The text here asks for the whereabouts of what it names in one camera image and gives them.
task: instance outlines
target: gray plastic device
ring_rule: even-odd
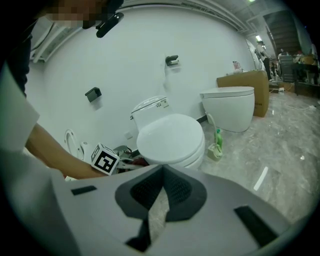
[[[21,153],[1,151],[8,200],[54,255],[270,255],[294,233],[286,219],[240,185],[199,171],[151,165],[65,182]],[[148,211],[161,188],[169,212],[151,244]]]

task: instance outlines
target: ceiling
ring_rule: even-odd
[[[267,34],[264,16],[288,9],[281,0],[255,0],[253,2],[250,0],[124,0],[121,10],[150,4],[173,5],[204,13],[230,25],[254,45],[256,36],[260,35],[267,51],[273,56],[275,52]],[[32,31],[32,48],[44,40],[52,24],[53,22],[46,17],[39,19]],[[46,62],[66,40],[81,30],[81,28],[67,28],[55,24],[40,47],[31,53],[31,60],[35,63]]]

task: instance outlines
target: toilet seat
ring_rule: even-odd
[[[152,164],[187,166],[203,155],[205,138],[196,120],[175,113],[145,126],[136,144],[140,154]]]

